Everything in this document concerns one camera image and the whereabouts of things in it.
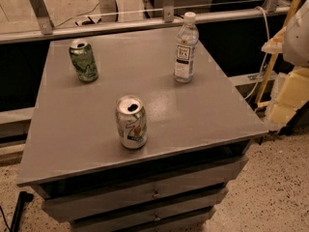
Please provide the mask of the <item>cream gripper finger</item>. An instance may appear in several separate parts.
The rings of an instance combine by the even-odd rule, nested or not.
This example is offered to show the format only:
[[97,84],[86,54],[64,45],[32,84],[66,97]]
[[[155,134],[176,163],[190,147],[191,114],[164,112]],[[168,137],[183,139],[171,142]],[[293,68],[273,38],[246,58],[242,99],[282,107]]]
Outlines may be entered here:
[[278,54],[283,52],[283,42],[286,28],[283,27],[271,39],[262,46],[262,52],[269,54]]

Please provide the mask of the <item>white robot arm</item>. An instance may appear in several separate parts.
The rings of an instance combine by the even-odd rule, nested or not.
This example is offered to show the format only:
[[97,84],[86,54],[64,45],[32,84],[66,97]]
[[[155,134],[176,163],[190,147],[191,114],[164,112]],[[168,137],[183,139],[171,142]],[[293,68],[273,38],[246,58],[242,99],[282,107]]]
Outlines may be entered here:
[[286,26],[264,43],[262,51],[281,53],[286,62],[309,67],[309,0],[304,2]]

